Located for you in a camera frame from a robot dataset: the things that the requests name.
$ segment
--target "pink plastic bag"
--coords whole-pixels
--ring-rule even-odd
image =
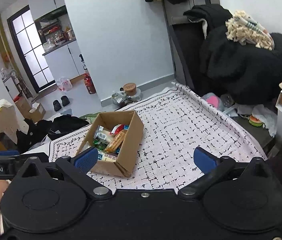
[[[68,78],[62,77],[56,80],[56,84],[60,91],[69,91],[72,88],[72,84]]]

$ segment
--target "cardboard box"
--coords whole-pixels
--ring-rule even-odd
[[[91,171],[97,173],[111,174],[120,177],[130,177],[137,159],[137,151],[143,134],[143,123],[135,111],[116,111],[98,114],[91,125],[83,142],[77,150],[77,154],[88,142],[93,146],[93,135],[98,125],[111,131],[118,124],[129,125],[120,153],[115,162],[98,160]]]
[[[42,120],[43,116],[45,115],[46,110],[43,108],[42,104],[34,103],[32,109],[29,111],[30,119],[36,123]]]
[[[32,109],[32,107],[29,105],[25,97],[19,98],[15,104],[24,118],[31,119],[29,111]]]

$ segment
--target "black slipper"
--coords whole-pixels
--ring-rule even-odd
[[[67,106],[68,104],[70,104],[69,98],[67,96],[62,96],[61,101],[62,101],[62,106]]]
[[[61,105],[58,100],[54,100],[54,111],[59,111],[61,109]]]

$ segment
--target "snack package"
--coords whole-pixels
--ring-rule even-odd
[[[87,143],[83,146],[81,152],[84,152],[86,149],[88,149],[88,148],[90,148],[90,147],[91,147],[91,145],[89,145],[89,143],[87,142]]]
[[[123,142],[125,135],[127,133],[127,130],[121,130],[114,138],[114,140],[108,144],[108,146],[104,149],[107,153],[113,153],[115,150],[120,146],[120,144]]]
[[[114,140],[114,136],[101,125],[98,125],[93,138],[105,144],[109,144]]]
[[[104,153],[102,151],[98,151],[98,160],[106,162],[115,162],[117,160],[117,157],[111,154]]]
[[[112,131],[110,132],[110,134],[114,134],[117,135],[120,131],[122,130],[128,130],[129,126],[128,125],[124,125],[124,124],[118,124],[115,127],[113,127]]]
[[[94,147],[96,147],[97,149],[102,150],[102,151],[106,148],[106,144],[100,142],[100,141],[97,140],[97,139],[95,139],[95,140],[93,141],[93,144],[94,144]]]

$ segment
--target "glass door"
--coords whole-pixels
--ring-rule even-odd
[[[35,91],[55,83],[46,62],[44,49],[29,6],[8,19],[8,25],[19,58]]]

